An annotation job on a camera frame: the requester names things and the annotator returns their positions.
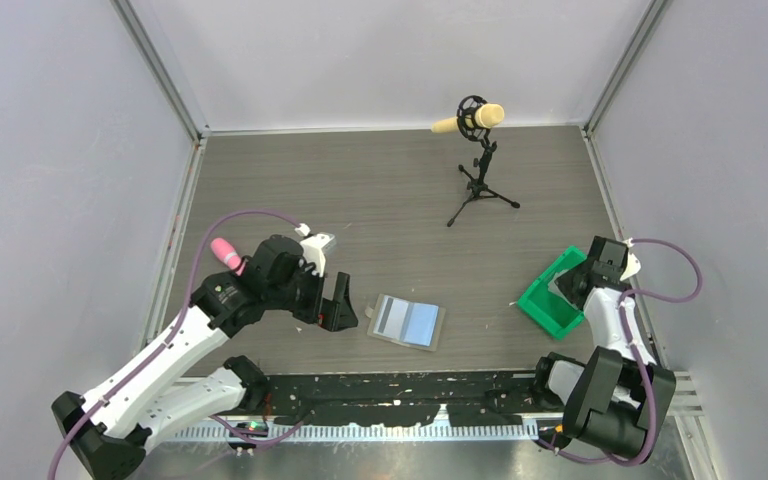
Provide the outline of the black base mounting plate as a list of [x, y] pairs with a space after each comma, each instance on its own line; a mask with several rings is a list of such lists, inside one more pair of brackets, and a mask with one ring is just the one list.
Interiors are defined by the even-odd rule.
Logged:
[[447, 414], [456, 427], [514, 425], [525, 414], [563, 414], [533, 370], [344, 373], [268, 376], [266, 395], [229, 415], [272, 417], [280, 425], [426, 426]]

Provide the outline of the yellow foam microphone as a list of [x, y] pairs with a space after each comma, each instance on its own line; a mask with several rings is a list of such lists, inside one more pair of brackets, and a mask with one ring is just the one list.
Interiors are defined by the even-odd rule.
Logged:
[[457, 116], [437, 121], [432, 124], [431, 132], [436, 134], [458, 131], [463, 135], [490, 130], [505, 118], [504, 108], [495, 103], [486, 103], [478, 107], [462, 110]]

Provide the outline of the aluminium frame rail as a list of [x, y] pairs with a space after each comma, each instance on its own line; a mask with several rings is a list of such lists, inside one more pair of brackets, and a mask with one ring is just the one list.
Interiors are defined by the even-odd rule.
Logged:
[[560, 424], [562, 415], [548, 413], [525, 414], [514, 425], [456, 427], [447, 414], [439, 414], [426, 426], [386, 427], [374, 425], [362, 427], [312, 426], [300, 421], [292, 426], [280, 425], [272, 417], [237, 416], [222, 414], [218, 420], [210, 418], [174, 422], [166, 418], [164, 400], [156, 401], [156, 410], [148, 418], [158, 421], [162, 431], [151, 436], [146, 446], [149, 450], [169, 443], [221, 443], [240, 444], [247, 437], [261, 444], [290, 443], [361, 443], [361, 442], [443, 442], [443, 441], [502, 441], [536, 440], [549, 437]]

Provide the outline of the pink cylindrical toy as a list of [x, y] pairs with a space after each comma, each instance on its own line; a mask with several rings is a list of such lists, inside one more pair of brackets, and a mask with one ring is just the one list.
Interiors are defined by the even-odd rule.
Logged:
[[240, 275], [243, 272], [245, 260], [227, 240], [219, 237], [214, 238], [210, 242], [210, 248], [213, 255], [235, 275]]

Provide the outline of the card with magnetic stripe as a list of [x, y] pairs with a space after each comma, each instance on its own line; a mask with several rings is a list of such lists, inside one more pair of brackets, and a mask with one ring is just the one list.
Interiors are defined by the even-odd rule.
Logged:
[[391, 296], [384, 296], [376, 317], [373, 332], [387, 338], [401, 339], [411, 303]]

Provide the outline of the black tripod microphone stand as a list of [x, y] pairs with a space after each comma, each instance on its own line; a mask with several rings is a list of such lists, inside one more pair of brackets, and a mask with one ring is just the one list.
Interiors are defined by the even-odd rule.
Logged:
[[[469, 95], [460, 101], [457, 108], [456, 116], [462, 110], [465, 110], [470, 107], [478, 107], [479, 105], [486, 104], [486, 103], [489, 103], [489, 102], [479, 95]], [[466, 190], [468, 191], [468, 195], [463, 201], [463, 203], [461, 204], [461, 206], [459, 207], [459, 209], [448, 220], [446, 224], [447, 227], [452, 227], [454, 225], [458, 216], [461, 214], [461, 212], [469, 203], [476, 202], [479, 200], [498, 199], [507, 203], [514, 209], [519, 209], [521, 207], [519, 202], [511, 200], [510, 198], [507, 198], [506, 196], [501, 195], [500, 193], [491, 189], [485, 181], [485, 177], [488, 173], [490, 163], [493, 159], [493, 155], [497, 150], [497, 142], [490, 140], [490, 133], [492, 129], [475, 132], [471, 135], [463, 135], [462, 133], [459, 132], [463, 138], [469, 140], [470, 142], [478, 143], [482, 147], [483, 151], [480, 157], [477, 157], [473, 160], [473, 166], [478, 169], [477, 176], [470, 174], [464, 165], [462, 164], [458, 165], [459, 172], [464, 174], [468, 179], [468, 182], [466, 184]]]

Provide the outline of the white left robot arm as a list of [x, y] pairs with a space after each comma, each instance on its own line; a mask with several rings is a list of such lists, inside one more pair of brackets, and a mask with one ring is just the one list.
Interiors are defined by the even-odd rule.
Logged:
[[57, 397], [55, 419], [90, 476], [126, 479], [172, 434], [214, 414], [262, 411], [271, 386], [245, 356], [227, 359], [188, 387], [172, 386], [265, 312], [286, 311], [331, 332], [356, 327], [348, 274], [338, 274], [332, 298], [323, 295], [335, 243], [330, 233], [300, 241], [271, 236], [236, 266], [206, 277], [175, 320], [106, 381]]

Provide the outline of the green plastic bin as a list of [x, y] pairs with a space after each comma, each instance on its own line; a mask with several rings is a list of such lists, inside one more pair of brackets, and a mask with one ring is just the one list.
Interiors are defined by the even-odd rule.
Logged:
[[525, 290], [518, 308], [556, 340], [564, 339], [585, 319], [584, 313], [548, 290], [551, 273], [559, 267], [583, 262], [586, 255], [576, 246], [564, 250]]

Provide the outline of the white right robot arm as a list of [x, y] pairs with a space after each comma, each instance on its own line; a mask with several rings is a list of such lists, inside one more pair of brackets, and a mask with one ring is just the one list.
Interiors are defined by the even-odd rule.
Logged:
[[562, 414], [555, 448], [579, 440], [628, 466], [648, 460], [676, 391], [675, 374], [649, 352], [628, 282], [638, 266], [629, 246], [594, 237], [586, 257], [555, 274], [549, 292], [587, 320], [587, 362], [551, 352], [530, 385], [534, 403]]

